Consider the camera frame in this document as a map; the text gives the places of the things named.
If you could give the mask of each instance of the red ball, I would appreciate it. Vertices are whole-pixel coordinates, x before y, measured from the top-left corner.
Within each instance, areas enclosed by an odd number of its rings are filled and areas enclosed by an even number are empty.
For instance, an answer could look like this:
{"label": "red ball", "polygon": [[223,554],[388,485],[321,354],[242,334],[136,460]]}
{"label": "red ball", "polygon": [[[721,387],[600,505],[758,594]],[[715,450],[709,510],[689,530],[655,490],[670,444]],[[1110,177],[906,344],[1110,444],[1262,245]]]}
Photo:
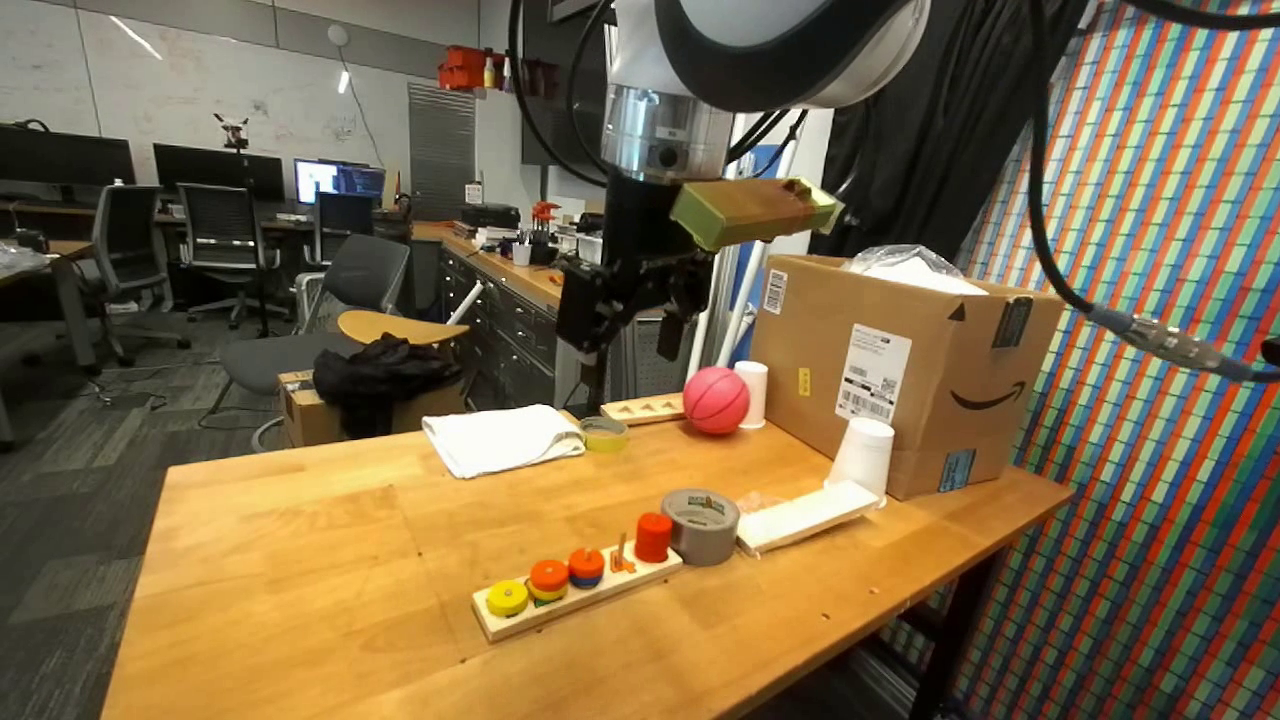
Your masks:
{"label": "red ball", "polygon": [[683,425],[705,437],[733,437],[754,407],[754,387],[733,368],[702,368],[683,384]]}

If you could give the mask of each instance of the office desk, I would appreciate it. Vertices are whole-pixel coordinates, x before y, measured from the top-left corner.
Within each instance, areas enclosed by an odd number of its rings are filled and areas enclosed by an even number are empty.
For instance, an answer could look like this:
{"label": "office desk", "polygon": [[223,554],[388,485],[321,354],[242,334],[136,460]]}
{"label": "office desk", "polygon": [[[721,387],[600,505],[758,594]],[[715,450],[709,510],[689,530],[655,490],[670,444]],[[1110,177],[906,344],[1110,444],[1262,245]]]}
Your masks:
{"label": "office desk", "polygon": [[783,502],[829,460],[763,427],[454,482],[418,437],[169,469],[104,712],[151,717],[726,717],[983,567],[1067,490],[1009,474],[809,545],[487,643],[468,594],[613,545],[671,490]]}
{"label": "office desk", "polygon": [[[76,354],[76,363],[86,372],[97,372],[97,354],[93,354],[93,336],[89,336],[89,319],[86,319],[86,302],[79,302],[79,279],[76,279],[76,259],[89,257],[89,245],[86,240],[49,240],[49,257],[43,264],[38,270],[21,270],[21,271],[0,271],[0,283],[11,279],[11,275],[30,275],[30,271],[51,271],[58,279],[58,304],[65,312],[65,323],[68,323],[68,344]],[[11,421],[9,421],[9,407],[4,407],[4,396],[0,396],[0,444],[11,444]]]}

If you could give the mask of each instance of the duct tape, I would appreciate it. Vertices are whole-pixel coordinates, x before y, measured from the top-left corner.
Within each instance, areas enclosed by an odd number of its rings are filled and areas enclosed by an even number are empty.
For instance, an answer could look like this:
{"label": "duct tape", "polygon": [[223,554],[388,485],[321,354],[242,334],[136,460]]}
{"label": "duct tape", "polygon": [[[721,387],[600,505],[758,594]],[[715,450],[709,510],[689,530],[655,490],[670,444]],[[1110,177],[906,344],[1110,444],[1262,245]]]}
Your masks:
{"label": "duct tape", "polygon": [[665,512],[678,526],[678,554],[683,566],[709,567],[733,557],[739,516],[733,502],[683,490],[665,495]]}

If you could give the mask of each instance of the black bag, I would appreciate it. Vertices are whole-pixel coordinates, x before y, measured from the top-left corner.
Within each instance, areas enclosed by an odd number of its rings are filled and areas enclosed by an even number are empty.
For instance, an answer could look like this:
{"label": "black bag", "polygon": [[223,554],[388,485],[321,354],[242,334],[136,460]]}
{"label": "black bag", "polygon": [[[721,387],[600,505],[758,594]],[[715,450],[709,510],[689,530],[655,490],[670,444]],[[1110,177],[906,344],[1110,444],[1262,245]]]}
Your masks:
{"label": "black bag", "polygon": [[321,399],[340,407],[348,437],[386,437],[397,425],[397,405],[462,381],[462,359],[454,344],[381,336],[356,354],[324,347],[314,381]]}

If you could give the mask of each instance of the cardboard box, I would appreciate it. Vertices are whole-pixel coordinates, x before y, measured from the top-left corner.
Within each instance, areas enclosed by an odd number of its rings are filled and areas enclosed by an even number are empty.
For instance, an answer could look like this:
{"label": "cardboard box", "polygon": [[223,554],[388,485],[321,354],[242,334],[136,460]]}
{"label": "cardboard box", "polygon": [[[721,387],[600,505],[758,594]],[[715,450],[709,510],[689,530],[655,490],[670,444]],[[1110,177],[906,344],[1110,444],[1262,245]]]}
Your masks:
{"label": "cardboard box", "polygon": [[[445,384],[397,407],[397,432],[422,432],[424,416],[464,413],[464,387]],[[281,372],[284,437],[291,444],[338,444],[348,439],[340,413],[314,387],[314,372]]]}
{"label": "cardboard box", "polygon": [[754,344],[767,363],[767,421],[824,458],[843,416],[892,421],[889,495],[1002,475],[1064,304],[998,283],[989,295],[913,288],[840,264],[767,259]]}

